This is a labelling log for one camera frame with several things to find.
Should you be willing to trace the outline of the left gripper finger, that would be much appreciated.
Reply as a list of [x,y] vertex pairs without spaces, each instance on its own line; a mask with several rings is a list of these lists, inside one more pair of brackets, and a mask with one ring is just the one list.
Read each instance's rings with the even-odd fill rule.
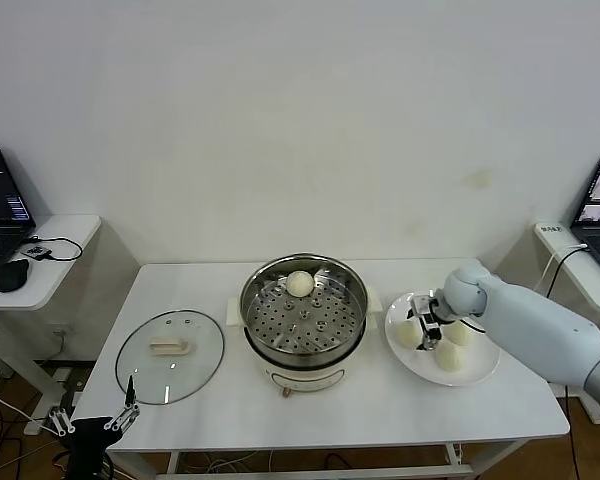
[[136,391],[134,387],[133,376],[130,375],[125,391],[123,407],[109,420],[105,430],[126,431],[137,419],[140,414],[139,405],[136,401]]
[[75,427],[64,408],[52,410],[49,413],[49,419],[51,420],[53,429],[58,436],[66,436],[75,432]]

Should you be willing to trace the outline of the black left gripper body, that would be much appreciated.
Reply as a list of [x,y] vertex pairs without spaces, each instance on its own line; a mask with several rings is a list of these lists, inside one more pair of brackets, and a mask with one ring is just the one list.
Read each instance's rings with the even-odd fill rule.
[[109,421],[110,418],[86,418],[72,422],[75,431],[65,437],[66,479],[114,478],[114,464],[107,449],[123,434],[120,429],[106,428]]

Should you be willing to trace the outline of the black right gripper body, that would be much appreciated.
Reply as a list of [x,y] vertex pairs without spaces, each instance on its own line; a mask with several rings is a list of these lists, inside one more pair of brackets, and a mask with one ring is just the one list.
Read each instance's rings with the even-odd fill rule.
[[442,340],[441,326],[450,323],[450,310],[446,303],[436,298],[419,298],[418,309],[422,336],[425,332],[440,332]]

